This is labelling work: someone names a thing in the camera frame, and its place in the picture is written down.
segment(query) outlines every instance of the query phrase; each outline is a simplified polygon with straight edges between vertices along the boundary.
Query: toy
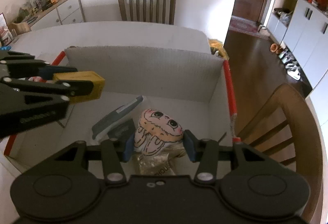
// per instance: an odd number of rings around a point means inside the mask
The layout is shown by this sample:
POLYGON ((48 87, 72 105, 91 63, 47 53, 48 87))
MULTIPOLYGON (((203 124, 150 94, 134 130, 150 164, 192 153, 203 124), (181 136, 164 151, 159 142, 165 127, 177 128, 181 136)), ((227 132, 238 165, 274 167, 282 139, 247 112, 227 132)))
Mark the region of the toy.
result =
POLYGON ((134 149, 145 156, 152 156, 182 138, 183 129, 174 119, 159 110, 146 109, 139 119, 134 149))

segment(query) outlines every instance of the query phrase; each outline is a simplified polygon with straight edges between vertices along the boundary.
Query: yellow fabric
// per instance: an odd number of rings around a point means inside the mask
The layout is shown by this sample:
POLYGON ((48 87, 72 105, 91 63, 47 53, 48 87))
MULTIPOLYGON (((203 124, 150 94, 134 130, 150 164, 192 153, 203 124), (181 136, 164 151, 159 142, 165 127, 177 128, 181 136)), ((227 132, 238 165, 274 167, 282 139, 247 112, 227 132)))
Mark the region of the yellow fabric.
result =
POLYGON ((217 39, 208 39, 208 43, 210 44, 212 55, 214 55, 216 51, 219 51, 219 56, 225 60, 229 60, 229 56, 224 49, 222 42, 218 41, 217 39))

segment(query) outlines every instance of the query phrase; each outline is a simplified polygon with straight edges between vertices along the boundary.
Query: cabinet drawer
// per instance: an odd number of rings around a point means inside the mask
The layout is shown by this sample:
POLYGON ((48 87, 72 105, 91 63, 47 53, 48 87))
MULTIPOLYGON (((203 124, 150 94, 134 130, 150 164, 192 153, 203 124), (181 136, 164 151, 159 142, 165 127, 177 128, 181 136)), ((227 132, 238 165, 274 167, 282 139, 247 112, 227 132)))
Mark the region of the cabinet drawer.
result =
POLYGON ((71 15, 69 15, 66 19, 62 21, 62 24, 73 24, 83 22, 83 17, 81 13, 81 9, 76 10, 71 15))
POLYGON ((31 31, 36 31, 43 28, 49 28, 58 25, 60 25, 60 20, 57 14, 57 10, 53 9, 47 15, 37 21, 34 25, 32 25, 31 31))
POLYGON ((64 4, 58 6, 58 14, 63 21, 66 17, 72 14, 80 7, 79 0, 68 0, 64 4))

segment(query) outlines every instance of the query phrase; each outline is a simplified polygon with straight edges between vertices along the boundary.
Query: plastic bag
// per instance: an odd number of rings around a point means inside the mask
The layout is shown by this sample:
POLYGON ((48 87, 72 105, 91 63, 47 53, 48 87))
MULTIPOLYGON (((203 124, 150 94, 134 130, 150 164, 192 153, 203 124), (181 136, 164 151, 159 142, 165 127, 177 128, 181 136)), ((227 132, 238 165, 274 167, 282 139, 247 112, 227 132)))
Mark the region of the plastic bag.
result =
POLYGON ((173 160, 186 155, 183 144, 177 143, 165 148, 159 155, 144 156, 137 153, 132 156, 135 170, 140 175, 176 175, 173 160))

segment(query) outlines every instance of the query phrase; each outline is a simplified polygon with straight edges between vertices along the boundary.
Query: door handle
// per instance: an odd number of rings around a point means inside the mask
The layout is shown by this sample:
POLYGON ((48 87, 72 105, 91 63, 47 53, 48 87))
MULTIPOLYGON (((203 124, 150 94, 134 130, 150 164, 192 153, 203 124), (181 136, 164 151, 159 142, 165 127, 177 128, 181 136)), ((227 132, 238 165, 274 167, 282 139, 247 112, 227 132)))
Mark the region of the door handle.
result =
POLYGON ((307 18, 307 15, 309 14, 310 9, 307 7, 305 11, 305 17, 307 18))
POLYGON ((322 31, 323 34, 325 34, 327 28, 328 28, 328 23, 326 22, 325 25, 324 25, 324 29, 323 29, 323 31, 322 31))
POLYGON ((309 14, 308 20, 310 20, 310 18, 312 16, 312 13, 313 13, 313 10, 310 10, 310 14, 309 14))

